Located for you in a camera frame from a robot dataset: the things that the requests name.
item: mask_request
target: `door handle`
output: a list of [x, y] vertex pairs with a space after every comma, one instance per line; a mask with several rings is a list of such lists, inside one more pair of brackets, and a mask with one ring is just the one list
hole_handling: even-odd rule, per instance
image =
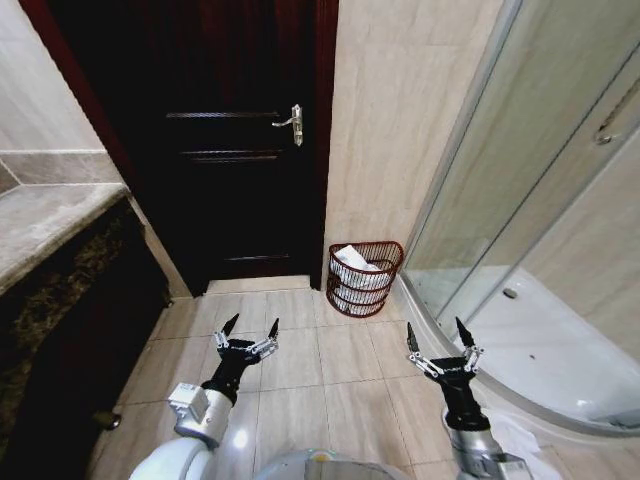
[[614, 134], [612, 130], [627, 130], [625, 124], [637, 121], [638, 107], [640, 106], [640, 97], [636, 94], [640, 91], [640, 77], [636, 79], [631, 87], [625, 92], [620, 101], [613, 107], [613, 110], [607, 115], [598, 131], [594, 134], [593, 140], [596, 145], [607, 145], [611, 143], [621, 132]]
[[284, 122], [271, 122], [274, 127], [285, 127], [291, 124], [293, 126], [293, 143], [298, 147], [302, 145], [302, 107], [298, 104], [291, 107], [291, 118]]

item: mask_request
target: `door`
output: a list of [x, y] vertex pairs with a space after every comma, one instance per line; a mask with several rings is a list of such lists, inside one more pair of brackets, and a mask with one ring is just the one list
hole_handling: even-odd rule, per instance
[[[312, 221], [324, 222], [310, 212], [322, 196], [315, 2], [47, 3], [192, 292], [211, 279], [310, 273], [322, 231]], [[301, 145], [291, 124], [273, 125], [295, 105]]]
[[514, 8], [407, 261], [422, 303], [451, 336], [455, 318], [472, 315], [617, 148], [593, 137], [637, 78], [637, 1]]

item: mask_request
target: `beige tile floor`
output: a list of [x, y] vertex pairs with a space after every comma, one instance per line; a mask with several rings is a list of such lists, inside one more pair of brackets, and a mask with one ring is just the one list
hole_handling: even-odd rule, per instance
[[[356, 320], [308, 288], [207, 294], [165, 310], [120, 396], [121, 426], [96, 445], [90, 478], [126, 479], [176, 437], [164, 400], [178, 382], [213, 373], [219, 357], [211, 335], [238, 312], [234, 334], [250, 340], [279, 316], [280, 349], [245, 372], [216, 452], [217, 479], [249, 480], [275, 455], [308, 447], [391, 464], [416, 480], [455, 478], [439, 388], [407, 367], [398, 309], [389, 303]], [[639, 478], [638, 451], [546, 447], [541, 457], [567, 479]]]

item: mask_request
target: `floor tile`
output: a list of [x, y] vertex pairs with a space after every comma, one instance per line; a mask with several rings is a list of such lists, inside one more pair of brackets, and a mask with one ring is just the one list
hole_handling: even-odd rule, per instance
[[166, 400], [178, 383], [197, 383], [208, 343], [208, 337], [149, 342], [131, 387], [125, 387], [127, 395], [121, 396], [122, 402]]
[[542, 447], [536, 457], [552, 467], [564, 480], [573, 480], [573, 476], [552, 446]]
[[230, 293], [201, 297], [191, 335], [213, 335], [237, 313], [240, 316], [233, 328], [234, 334], [262, 332], [267, 330], [266, 307], [265, 293]]
[[[122, 411], [124, 410], [124, 405], [116, 405], [112, 408], [114, 413], [118, 413], [122, 415]], [[93, 446], [93, 450], [91, 451], [91, 456], [89, 457], [89, 463], [87, 465], [86, 477], [92, 478], [92, 475], [96, 468], [98, 467], [98, 463], [102, 458], [102, 454], [104, 453], [107, 444], [109, 443], [109, 439], [112, 437], [112, 432], [103, 430], [95, 445]]]
[[265, 290], [290, 290], [298, 288], [309, 288], [309, 275], [211, 280], [205, 295], [212, 293], [260, 292]]
[[[266, 338], [267, 332], [252, 332], [252, 333], [239, 333], [238, 335], [231, 335], [231, 338], [237, 338], [240, 340], [251, 340], [252, 342], [258, 342]], [[213, 376], [216, 368], [220, 365], [220, 355], [218, 355], [218, 344], [214, 337], [208, 337], [209, 343], [207, 345], [207, 351], [205, 353], [204, 362], [202, 362], [202, 368], [200, 369], [200, 378], [198, 384], [206, 380], [210, 380]], [[240, 380], [239, 392], [258, 392], [260, 391], [260, 376], [262, 374], [262, 362], [257, 365], [250, 365], [242, 374]]]
[[267, 293], [267, 322], [280, 319], [280, 329], [315, 327], [311, 290]]
[[216, 474], [224, 480], [251, 480], [256, 450], [258, 393], [239, 393], [222, 444], [215, 451]]
[[571, 476], [580, 480], [638, 478], [640, 458], [624, 449], [596, 450], [554, 446]]
[[327, 300], [326, 292], [314, 290], [311, 292], [311, 297], [313, 298], [313, 308], [319, 327], [327, 325], [362, 325], [364, 323], [360, 318], [348, 317], [333, 308]]
[[325, 385], [331, 448], [359, 461], [409, 465], [383, 380]]
[[440, 387], [424, 377], [386, 380], [411, 463], [453, 458], [442, 424], [444, 400]]
[[367, 323], [395, 322], [403, 320], [400, 309], [393, 296], [389, 295], [387, 301], [378, 313], [364, 319]]
[[318, 328], [324, 383], [382, 378], [366, 325]]
[[305, 448], [329, 447], [323, 387], [260, 394], [256, 473], [277, 455]]
[[283, 330], [279, 349], [262, 362], [262, 390], [322, 384], [315, 328]]
[[162, 443], [178, 438], [175, 414], [166, 402], [127, 405], [120, 426], [101, 435], [104, 448], [89, 478], [121, 480]]
[[402, 473], [407, 475], [411, 480], [416, 480], [416, 473], [411, 465], [405, 465], [404, 467], [397, 467]]
[[407, 347], [407, 324], [404, 322], [370, 323], [369, 334], [385, 378], [419, 376]]
[[453, 460], [413, 465], [416, 480], [456, 480], [458, 465]]
[[173, 304], [160, 315], [151, 338], [196, 336], [197, 332], [194, 331], [194, 323], [199, 303], [200, 300], [194, 298], [175, 299]]

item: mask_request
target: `door lever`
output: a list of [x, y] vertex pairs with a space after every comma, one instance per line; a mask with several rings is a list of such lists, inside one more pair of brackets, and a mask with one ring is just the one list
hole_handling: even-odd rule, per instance
[[271, 122], [274, 127], [284, 127], [289, 124], [293, 125], [293, 143], [298, 147], [302, 145], [302, 107], [298, 104], [291, 107], [291, 118], [284, 122]]

